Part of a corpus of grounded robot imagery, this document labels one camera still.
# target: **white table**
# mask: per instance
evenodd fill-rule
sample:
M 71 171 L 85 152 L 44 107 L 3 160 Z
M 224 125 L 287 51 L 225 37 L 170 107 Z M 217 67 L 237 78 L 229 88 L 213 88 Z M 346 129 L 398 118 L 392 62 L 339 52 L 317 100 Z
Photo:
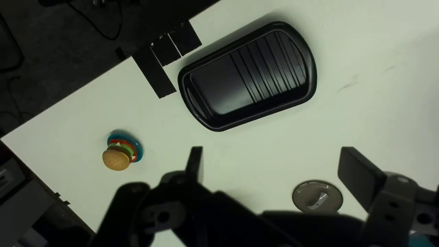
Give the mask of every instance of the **white table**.
M 321 178 L 342 189 L 342 212 L 363 218 L 336 177 L 343 145 L 357 147 L 383 170 L 436 188 L 439 1 L 222 0 L 192 23 L 207 46 L 262 16 L 291 23 L 311 46 L 318 89 L 309 103 L 214 133 L 189 114 L 180 93 L 158 99 L 128 59 L 3 141 L 93 229 L 119 185 L 156 185 L 185 166 L 192 145 L 204 147 L 206 186 L 256 212 L 294 210 L 294 186 Z M 166 67 L 176 86 L 192 59 Z M 145 159 L 122 173 L 101 162 L 114 129 L 132 132 L 145 148 Z M 181 244 L 163 233 L 155 245 Z

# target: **dark background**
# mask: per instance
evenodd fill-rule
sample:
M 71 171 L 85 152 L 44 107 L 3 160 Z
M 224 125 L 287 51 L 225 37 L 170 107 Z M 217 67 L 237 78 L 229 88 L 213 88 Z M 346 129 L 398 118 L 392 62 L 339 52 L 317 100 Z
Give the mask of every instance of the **dark background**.
M 107 40 L 66 3 L 0 0 L 0 13 L 25 56 L 21 67 L 0 72 L 0 137 L 215 1 L 114 0 L 106 7 L 71 1 L 106 35 L 114 35 L 122 20 L 121 35 Z

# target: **white surface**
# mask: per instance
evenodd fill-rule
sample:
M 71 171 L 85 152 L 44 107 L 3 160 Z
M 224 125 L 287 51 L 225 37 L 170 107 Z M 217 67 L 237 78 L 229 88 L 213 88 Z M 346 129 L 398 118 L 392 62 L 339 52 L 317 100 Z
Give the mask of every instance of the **white surface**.
M 256 212 L 294 210 L 294 186 L 322 178 L 343 191 L 342 212 L 365 217 L 336 177 L 343 145 L 422 186 L 438 185 L 439 1 L 222 0 L 192 23 L 208 45 L 261 16 L 291 23 L 311 46 L 318 89 L 309 103 L 214 133 L 180 93 L 159 100 L 128 59 L 3 141 L 93 229 L 119 185 L 156 185 L 184 167 L 192 145 L 204 145 L 204 184 Z M 166 67 L 176 86 L 188 60 Z M 132 132 L 145 148 L 145 159 L 122 173 L 100 159 L 114 129 Z M 155 245 L 180 244 L 162 234 Z

